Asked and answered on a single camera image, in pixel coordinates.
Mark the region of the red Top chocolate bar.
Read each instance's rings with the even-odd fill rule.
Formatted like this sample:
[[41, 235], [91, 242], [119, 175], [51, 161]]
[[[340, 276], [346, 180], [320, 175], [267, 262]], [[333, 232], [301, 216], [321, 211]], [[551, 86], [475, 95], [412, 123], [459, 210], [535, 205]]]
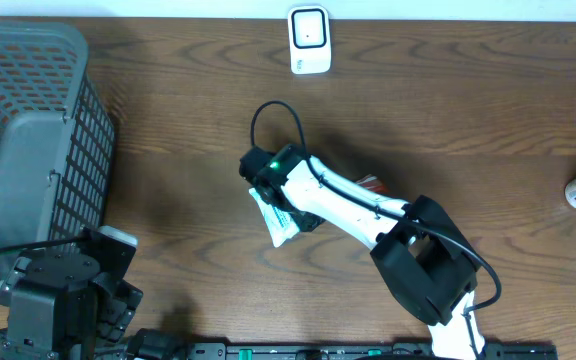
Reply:
[[356, 181], [359, 186], [378, 194], [387, 194], [388, 189], [382, 181], [374, 175], [366, 175], [365, 177]]

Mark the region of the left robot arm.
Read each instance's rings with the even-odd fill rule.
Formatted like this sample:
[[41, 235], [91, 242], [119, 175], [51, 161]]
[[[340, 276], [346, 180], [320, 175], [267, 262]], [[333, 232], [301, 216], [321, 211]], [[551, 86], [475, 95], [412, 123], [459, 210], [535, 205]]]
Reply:
[[1, 359], [92, 359], [120, 342], [143, 292], [124, 277], [138, 240], [110, 226], [22, 251], [0, 288]]

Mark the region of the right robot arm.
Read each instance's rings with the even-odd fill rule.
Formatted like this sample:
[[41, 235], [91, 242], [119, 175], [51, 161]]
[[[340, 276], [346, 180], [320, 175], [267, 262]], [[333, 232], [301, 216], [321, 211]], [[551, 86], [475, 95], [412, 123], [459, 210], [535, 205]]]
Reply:
[[481, 261], [434, 200], [380, 195], [328, 169], [295, 145], [252, 147], [240, 160], [274, 247], [329, 222], [370, 251], [392, 296], [431, 333], [437, 357], [480, 359], [485, 340], [474, 319]]

